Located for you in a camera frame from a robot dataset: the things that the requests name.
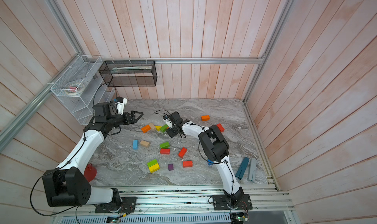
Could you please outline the long orange block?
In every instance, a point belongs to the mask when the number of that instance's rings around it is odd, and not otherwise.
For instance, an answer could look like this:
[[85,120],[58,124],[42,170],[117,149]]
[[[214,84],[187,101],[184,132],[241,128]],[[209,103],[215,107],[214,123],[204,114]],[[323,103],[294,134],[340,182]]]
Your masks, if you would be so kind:
[[142,130],[143,133],[147,133],[148,131],[151,130],[151,126],[150,125],[146,125],[146,126],[142,127],[141,130]]

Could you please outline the long natural wood block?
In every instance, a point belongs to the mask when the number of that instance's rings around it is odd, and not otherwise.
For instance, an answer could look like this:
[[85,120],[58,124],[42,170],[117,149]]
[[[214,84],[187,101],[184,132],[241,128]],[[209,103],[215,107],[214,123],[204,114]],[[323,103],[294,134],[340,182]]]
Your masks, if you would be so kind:
[[156,126],[153,123],[148,124],[151,128],[151,131],[156,131]]

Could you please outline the light blue block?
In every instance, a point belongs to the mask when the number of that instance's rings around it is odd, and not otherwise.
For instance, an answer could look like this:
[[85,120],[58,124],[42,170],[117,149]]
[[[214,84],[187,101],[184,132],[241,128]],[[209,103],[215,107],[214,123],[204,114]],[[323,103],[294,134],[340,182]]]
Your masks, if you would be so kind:
[[138,140],[133,140],[132,148],[133,148],[134,150],[137,150],[137,149],[138,149]]

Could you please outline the small natural wood block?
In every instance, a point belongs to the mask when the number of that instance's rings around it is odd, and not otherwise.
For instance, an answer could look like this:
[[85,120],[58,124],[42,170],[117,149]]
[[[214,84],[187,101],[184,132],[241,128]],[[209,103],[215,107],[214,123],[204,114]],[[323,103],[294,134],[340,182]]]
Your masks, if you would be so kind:
[[150,142],[145,141],[145,140],[141,140],[139,144],[140,144],[141,146],[143,146],[143,147],[147,147],[147,148],[150,146]]

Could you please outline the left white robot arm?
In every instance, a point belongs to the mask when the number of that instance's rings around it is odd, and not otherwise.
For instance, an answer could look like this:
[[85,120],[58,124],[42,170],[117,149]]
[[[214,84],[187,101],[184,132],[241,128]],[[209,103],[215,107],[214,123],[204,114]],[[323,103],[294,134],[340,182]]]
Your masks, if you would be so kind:
[[50,207],[96,205],[101,211],[117,212],[122,199],[116,188],[92,187],[84,172],[97,147],[121,125],[135,124],[142,112],[125,112],[127,99],[118,97],[114,103],[94,105],[94,115],[83,130],[81,140],[54,170],[43,177],[47,203]]

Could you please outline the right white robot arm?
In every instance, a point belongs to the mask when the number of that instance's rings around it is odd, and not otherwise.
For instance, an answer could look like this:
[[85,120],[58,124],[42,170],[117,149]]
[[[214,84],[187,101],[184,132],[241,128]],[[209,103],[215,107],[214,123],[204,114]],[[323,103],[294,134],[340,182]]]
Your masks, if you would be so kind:
[[244,192],[230,164],[229,144],[220,129],[216,125],[204,127],[188,119],[184,120],[178,112],[164,115],[163,119],[171,138],[180,135],[182,138],[192,136],[199,140],[198,147],[204,151],[205,161],[210,161],[218,169],[225,201],[231,209],[236,208],[242,201]]

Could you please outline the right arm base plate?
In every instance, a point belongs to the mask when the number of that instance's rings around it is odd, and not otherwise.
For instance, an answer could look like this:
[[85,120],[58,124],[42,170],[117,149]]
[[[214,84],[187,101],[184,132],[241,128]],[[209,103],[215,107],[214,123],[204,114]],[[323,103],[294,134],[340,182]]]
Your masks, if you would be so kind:
[[215,210],[252,210],[253,206],[249,195],[241,196],[227,196],[227,195],[213,195],[212,204]]

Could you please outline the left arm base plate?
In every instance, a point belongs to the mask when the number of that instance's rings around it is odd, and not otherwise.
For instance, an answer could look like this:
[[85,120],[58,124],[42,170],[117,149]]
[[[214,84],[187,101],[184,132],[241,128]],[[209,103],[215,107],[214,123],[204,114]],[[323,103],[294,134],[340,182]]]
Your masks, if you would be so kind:
[[95,213],[133,213],[135,211],[136,196],[119,197],[110,203],[96,204]]

